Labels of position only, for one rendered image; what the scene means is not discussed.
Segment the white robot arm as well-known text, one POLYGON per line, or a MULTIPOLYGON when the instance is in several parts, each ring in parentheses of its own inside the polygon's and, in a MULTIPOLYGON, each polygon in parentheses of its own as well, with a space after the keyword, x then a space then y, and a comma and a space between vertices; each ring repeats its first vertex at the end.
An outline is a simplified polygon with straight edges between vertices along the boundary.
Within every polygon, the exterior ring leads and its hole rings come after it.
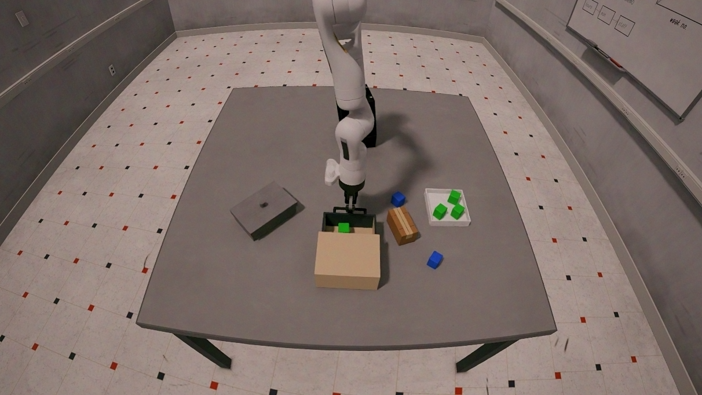
POLYGON ((312 0, 319 35, 332 74, 339 108, 350 111, 335 130, 340 164, 327 160, 325 184, 341 180, 360 185, 365 180, 367 149, 361 142, 374 127, 374 116, 365 98, 361 20, 367 0, 312 0), (351 39, 341 45, 340 40, 351 39), (363 72, 363 73, 362 73, 363 72))

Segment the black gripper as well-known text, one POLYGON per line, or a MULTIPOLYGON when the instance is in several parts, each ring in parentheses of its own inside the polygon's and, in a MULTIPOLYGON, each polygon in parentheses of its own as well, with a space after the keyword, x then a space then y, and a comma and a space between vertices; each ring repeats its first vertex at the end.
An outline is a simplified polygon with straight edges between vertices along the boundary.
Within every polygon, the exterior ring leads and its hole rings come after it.
POLYGON ((345 185, 339 179, 339 186, 341 187, 342 190, 345 191, 344 197, 345 197, 345 203, 346 203, 346 213, 353 214, 356 200, 358 197, 358 191, 362 190, 364 185, 365 185, 365 180, 360 185, 345 185))

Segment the brown cardboard box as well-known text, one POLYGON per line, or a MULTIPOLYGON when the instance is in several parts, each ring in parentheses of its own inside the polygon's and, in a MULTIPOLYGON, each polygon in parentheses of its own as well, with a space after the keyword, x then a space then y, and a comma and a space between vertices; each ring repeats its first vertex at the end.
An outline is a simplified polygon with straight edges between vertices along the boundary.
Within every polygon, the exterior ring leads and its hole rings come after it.
POLYGON ((405 206, 388 210, 386 221, 397 240, 398 246, 415 241, 418 231, 405 206))

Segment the small blue block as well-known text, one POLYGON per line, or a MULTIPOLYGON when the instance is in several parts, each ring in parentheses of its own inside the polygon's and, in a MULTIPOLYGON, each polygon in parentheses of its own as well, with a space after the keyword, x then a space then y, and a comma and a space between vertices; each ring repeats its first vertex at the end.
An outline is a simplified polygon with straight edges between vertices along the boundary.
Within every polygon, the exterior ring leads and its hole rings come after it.
POLYGON ((396 208, 400 208, 402 205, 404 205, 406 196, 402 195, 399 191, 394 193, 391 203, 396 206, 396 208))
POLYGON ((443 258, 443 255, 440 253, 436 252, 434 250, 433 254, 430 256, 427 265, 430 266, 430 268, 436 269, 438 263, 440 263, 440 260, 443 258))

